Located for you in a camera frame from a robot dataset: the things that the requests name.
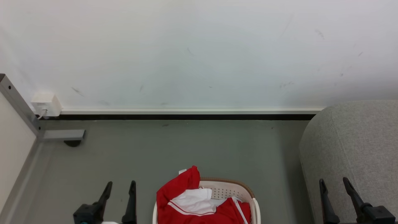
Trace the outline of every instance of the black rubber foot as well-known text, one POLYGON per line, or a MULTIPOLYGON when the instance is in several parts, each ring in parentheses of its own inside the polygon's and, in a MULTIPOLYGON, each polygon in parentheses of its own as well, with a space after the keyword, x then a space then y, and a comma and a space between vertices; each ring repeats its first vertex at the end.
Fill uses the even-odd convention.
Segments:
POLYGON ((82 141, 81 140, 70 140, 64 141, 64 143, 69 147, 78 147, 82 141))

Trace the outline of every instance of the green-gray floor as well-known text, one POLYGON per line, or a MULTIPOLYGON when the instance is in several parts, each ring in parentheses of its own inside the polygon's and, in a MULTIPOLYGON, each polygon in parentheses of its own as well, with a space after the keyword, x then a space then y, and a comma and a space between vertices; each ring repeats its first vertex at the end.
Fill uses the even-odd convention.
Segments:
POLYGON ((121 222, 131 180, 137 220, 152 223, 156 191, 196 165, 203 177, 235 179, 256 195, 263 224, 312 223, 298 145, 308 121, 47 121, 46 129, 87 130, 77 148, 42 145, 45 167, 29 204, 27 223, 71 224, 82 203, 98 200, 113 181, 104 219, 121 222))

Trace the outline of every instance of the power outlet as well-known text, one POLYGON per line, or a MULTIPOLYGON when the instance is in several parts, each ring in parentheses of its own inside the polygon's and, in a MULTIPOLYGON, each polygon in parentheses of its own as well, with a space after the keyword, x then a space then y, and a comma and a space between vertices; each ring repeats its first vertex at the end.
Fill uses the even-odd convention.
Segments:
POLYGON ((46 117, 57 117, 61 113, 61 103, 55 94, 37 93, 31 101, 36 110, 36 114, 41 115, 43 110, 47 110, 46 117))

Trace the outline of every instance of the red fabric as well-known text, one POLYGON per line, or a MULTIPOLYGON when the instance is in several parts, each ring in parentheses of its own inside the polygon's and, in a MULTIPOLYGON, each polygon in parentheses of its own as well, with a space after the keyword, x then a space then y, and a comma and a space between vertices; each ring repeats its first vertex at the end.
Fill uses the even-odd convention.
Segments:
MULTIPOLYGON (((167 205, 170 200, 182 194, 187 189, 199 187, 200 174, 196 166, 188 169, 166 183, 156 194, 158 206, 158 224, 243 224, 242 216, 236 208, 232 198, 228 198, 222 205, 217 207, 215 214, 196 216, 181 214, 167 205)), ((240 208, 250 223, 249 203, 238 202, 240 208)))

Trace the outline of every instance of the black baseboard strip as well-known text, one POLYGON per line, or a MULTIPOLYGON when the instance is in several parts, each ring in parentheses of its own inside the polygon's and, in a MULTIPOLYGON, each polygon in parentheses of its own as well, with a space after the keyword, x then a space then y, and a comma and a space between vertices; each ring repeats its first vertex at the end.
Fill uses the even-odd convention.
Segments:
POLYGON ((46 120, 311 120, 314 116, 315 114, 82 114, 60 115, 46 120))

